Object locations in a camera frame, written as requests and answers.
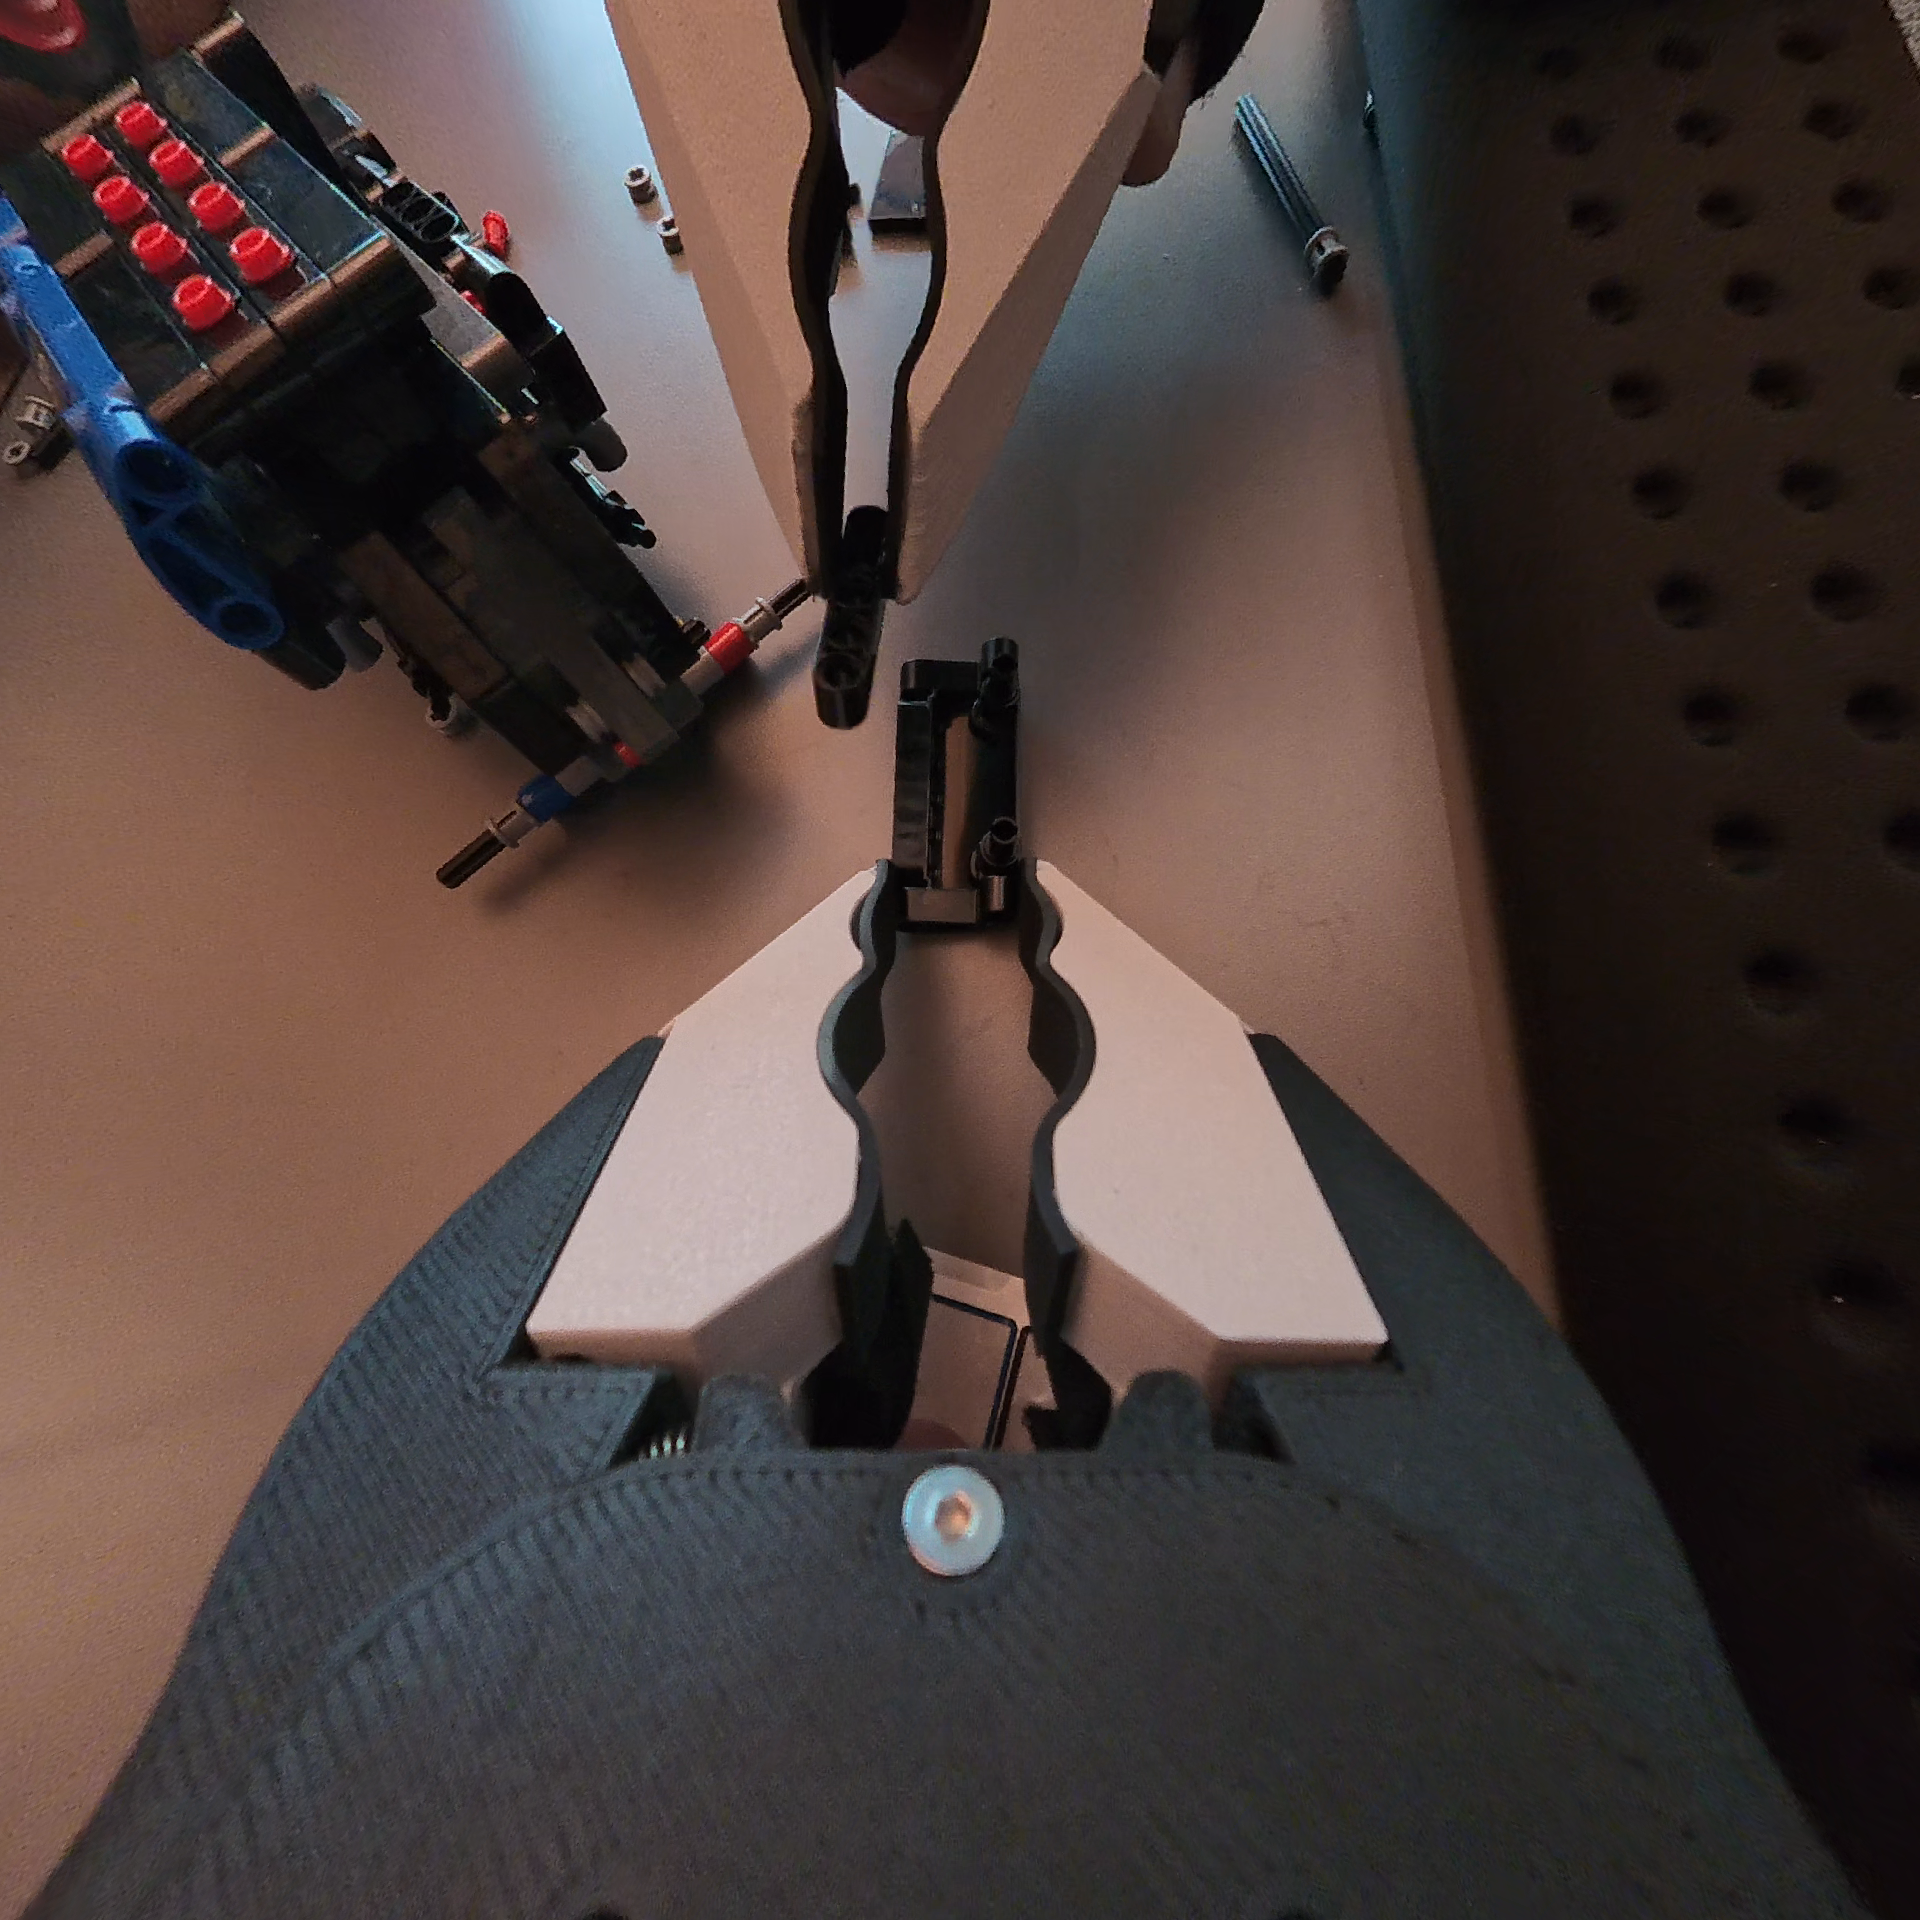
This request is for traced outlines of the grey desk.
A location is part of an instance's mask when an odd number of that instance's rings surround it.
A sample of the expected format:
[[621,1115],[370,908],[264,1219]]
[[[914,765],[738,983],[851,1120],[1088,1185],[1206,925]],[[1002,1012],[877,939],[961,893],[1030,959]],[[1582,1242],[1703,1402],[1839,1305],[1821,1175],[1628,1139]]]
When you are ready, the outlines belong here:
[[[815,721],[793,621],[681,753],[459,893],[515,753],[387,662],[307,692],[229,652],[78,464],[3,475],[3,1918],[418,1243],[889,848],[903,655],[1019,639],[1030,846],[1555,1310],[1358,90],[1352,11],[1271,3],[1118,197],[861,729]],[[1238,94],[1347,244],[1332,297]]]

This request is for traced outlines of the dark perforated panel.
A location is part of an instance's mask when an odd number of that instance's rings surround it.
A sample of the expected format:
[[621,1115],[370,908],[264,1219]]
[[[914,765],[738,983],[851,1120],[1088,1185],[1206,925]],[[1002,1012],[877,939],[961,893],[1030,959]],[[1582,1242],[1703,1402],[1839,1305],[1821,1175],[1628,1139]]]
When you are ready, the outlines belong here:
[[1918,1918],[1918,68],[1883,3],[1358,3],[1571,1342]]

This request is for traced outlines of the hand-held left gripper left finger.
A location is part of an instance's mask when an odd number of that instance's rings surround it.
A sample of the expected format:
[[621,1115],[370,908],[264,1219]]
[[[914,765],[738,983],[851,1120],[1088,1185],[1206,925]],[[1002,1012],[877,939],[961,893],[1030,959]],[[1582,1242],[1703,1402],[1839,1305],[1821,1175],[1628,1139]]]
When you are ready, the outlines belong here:
[[884,1055],[890,863],[693,1003],[533,1305],[534,1347],[884,1347],[903,1315],[861,1092]]

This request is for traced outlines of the flame-printed toy truck model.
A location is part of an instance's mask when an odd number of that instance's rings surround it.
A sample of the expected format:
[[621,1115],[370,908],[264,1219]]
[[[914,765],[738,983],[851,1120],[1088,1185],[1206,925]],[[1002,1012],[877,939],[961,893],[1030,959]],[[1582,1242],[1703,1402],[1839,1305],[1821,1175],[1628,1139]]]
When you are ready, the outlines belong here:
[[687,737],[701,642],[508,259],[229,6],[98,94],[3,77],[3,425],[49,397],[147,575],[307,689],[394,661],[533,779],[499,853]]

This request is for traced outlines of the black toy beam with holes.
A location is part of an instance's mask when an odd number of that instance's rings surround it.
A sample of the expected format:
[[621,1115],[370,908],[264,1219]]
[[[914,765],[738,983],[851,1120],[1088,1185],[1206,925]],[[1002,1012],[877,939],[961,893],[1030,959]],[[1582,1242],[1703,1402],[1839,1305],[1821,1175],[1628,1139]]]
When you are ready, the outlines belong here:
[[884,507],[855,507],[823,580],[825,618],[813,655],[815,715],[833,733],[851,733],[868,715],[890,567]]

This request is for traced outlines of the sticker sheet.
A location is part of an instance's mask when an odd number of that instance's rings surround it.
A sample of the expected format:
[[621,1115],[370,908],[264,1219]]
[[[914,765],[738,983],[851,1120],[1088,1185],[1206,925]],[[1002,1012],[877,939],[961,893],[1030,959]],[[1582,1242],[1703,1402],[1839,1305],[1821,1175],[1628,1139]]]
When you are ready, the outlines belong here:
[[916,1393],[900,1452],[1030,1452],[1029,1406],[1050,1406],[1030,1352],[1019,1274],[927,1247],[935,1287],[923,1315]]

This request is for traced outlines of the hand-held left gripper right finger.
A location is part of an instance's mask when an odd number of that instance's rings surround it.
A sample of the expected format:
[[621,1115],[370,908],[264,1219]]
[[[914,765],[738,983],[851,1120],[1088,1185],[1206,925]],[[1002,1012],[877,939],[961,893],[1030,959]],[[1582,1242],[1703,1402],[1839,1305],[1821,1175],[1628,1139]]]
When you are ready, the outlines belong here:
[[1093,1369],[1370,1361],[1389,1330],[1243,1022],[1044,859],[1038,887],[1090,1017],[1050,1142],[1085,1257],[1067,1347]]

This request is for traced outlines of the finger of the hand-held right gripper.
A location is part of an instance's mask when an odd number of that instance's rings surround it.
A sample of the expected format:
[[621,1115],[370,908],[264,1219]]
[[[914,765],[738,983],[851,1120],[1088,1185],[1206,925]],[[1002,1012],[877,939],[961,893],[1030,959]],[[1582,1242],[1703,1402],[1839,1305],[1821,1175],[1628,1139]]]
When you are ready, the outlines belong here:
[[819,502],[819,446],[842,404],[823,297],[795,290],[823,160],[795,6],[611,3],[607,18],[759,487],[823,589],[840,511],[835,493]]
[[1162,75],[1152,3],[978,3],[930,139],[930,299],[897,375],[897,602],[995,464]]

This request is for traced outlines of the short black axle with stop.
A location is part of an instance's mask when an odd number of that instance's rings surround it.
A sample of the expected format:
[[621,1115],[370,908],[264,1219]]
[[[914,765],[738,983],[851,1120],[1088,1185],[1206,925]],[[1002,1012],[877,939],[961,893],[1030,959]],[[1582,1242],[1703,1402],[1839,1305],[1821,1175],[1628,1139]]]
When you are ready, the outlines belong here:
[[1298,176],[1293,157],[1279,145],[1268,111],[1254,94],[1238,94],[1233,130],[1241,133],[1259,180],[1268,184],[1286,228],[1304,259],[1309,290],[1332,297],[1347,271],[1347,244],[1337,228],[1322,216]]

